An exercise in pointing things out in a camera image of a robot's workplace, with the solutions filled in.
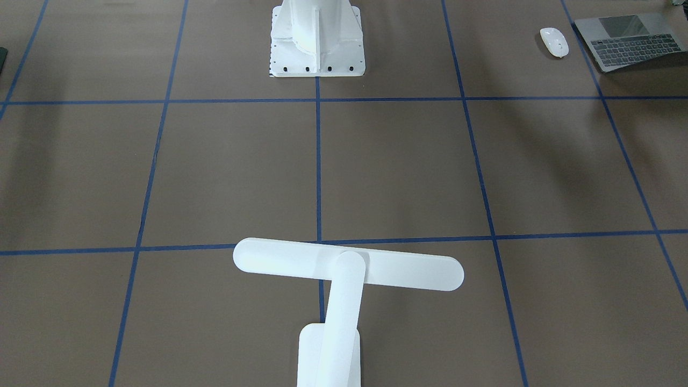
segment silver laptop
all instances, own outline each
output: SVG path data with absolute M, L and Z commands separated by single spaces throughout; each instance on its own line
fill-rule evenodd
M 602 72 L 686 51 L 659 13 L 579 19 L 574 23 Z

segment white mouse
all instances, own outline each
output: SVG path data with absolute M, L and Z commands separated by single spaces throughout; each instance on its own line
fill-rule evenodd
M 557 58 L 563 58 L 568 54 L 568 43 L 566 43 L 566 38 L 563 37 L 563 34 L 558 29 L 551 27 L 543 28 L 540 30 L 540 37 L 552 55 Z

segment white t-shaped object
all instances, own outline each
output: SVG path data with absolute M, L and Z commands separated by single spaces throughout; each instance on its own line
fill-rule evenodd
M 299 337 L 297 387 L 360 387 L 363 284 L 452 291 L 464 280 L 450 257 L 259 238 L 239 242 L 234 262 L 249 273 L 332 281 L 325 323 Z

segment brown floor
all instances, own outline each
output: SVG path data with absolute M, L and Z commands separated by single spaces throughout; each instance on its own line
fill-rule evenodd
M 249 236 L 462 263 L 365 287 L 365 387 L 688 385 L 688 61 L 570 26 L 688 43 L 669 3 L 353 0 L 367 73 L 314 80 L 268 77 L 279 0 L 0 0 L 0 386 L 295 386 L 328 284 Z

